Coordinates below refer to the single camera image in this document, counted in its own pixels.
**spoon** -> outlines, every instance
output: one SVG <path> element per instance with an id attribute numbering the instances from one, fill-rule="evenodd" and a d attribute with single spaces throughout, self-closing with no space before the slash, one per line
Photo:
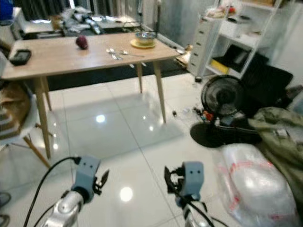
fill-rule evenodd
<path id="1" fill-rule="evenodd" d="M 123 60 L 120 55 L 117 55 L 113 48 L 106 49 L 106 52 L 112 55 L 112 58 L 115 60 Z"/>
<path id="2" fill-rule="evenodd" d="M 120 51 L 120 54 L 122 54 L 122 55 L 131 55 L 131 56 L 142 57 L 142 58 L 144 57 L 143 55 L 131 54 L 131 53 L 129 53 L 129 52 L 126 51 L 126 50 Z"/>

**white plastic bag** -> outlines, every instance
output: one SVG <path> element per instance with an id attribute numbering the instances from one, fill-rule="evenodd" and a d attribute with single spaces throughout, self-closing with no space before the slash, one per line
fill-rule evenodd
<path id="1" fill-rule="evenodd" d="M 253 145 L 223 146 L 214 162 L 224 207 L 243 226 L 301 226 L 287 181 Z"/>

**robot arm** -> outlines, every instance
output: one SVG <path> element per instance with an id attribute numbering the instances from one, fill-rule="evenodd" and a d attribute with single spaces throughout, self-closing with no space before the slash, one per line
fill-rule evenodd
<path id="1" fill-rule="evenodd" d="M 89 203 L 95 193 L 100 195 L 107 181 L 109 170 L 103 174 L 100 182 L 95 176 L 99 165 L 99 159 L 90 156 L 81 157 L 71 191 L 56 202 L 52 214 L 42 227 L 71 227 L 76 222 L 82 206 Z"/>
<path id="2" fill-rule="evenodd" d="M 172 182 L 172 175 L 177 176 L 177 182 Z M 201 162 L 183 162 L 182 167 L 171 172 L 165 167 L 164 178 L 168 193 L 176 195 L 176 204 L 183 209 L 185 227 L 213 226 L 207 221 L 207 219 L 210 221 L 212 219 L 206 213 L 206 206 L 199 202 L 200 189 L 204 182 L 203 164 Z M 197 210 L 193 209 L 188 202 L 191 202 L 196 208 L 202 210 L 207 219 L 201 216 Z"/>

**green jacket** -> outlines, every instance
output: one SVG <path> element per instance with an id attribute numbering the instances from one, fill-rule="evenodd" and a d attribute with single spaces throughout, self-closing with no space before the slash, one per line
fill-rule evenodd
<path id="1" fill-rule="evenodd" d="M 260 151 L 287 179 L 303 222 L 303 116 L 269 107 L 249 123 L 263 140 Z"/>

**table top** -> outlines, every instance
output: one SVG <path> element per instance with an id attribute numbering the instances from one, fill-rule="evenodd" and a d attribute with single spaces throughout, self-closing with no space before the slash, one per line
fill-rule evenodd
<path id="1" fill-rule="evenodd" d="M 32 56 L 26 65 L 6 64 L 2 78 L 7 80 L 28 79 L 40 76 L 62 75 L 70 72 L 104 69 L 140 62 L 170 59 L 179 54 L 172 48 L 155 40 L 156 46 L 151 49 L 137 49 L 130 45 L 134 33 L 87 36 L 89 48 L 81 50 L 75 37 L 54 39 L 35 39 L 16 41 L 9 57 L 18 49 L 30 49 Z M 114 48 L 116 52 L 127 50 L 136 57 L 123 55 L 123 60 L 114 60 L 106 52 Z"/>

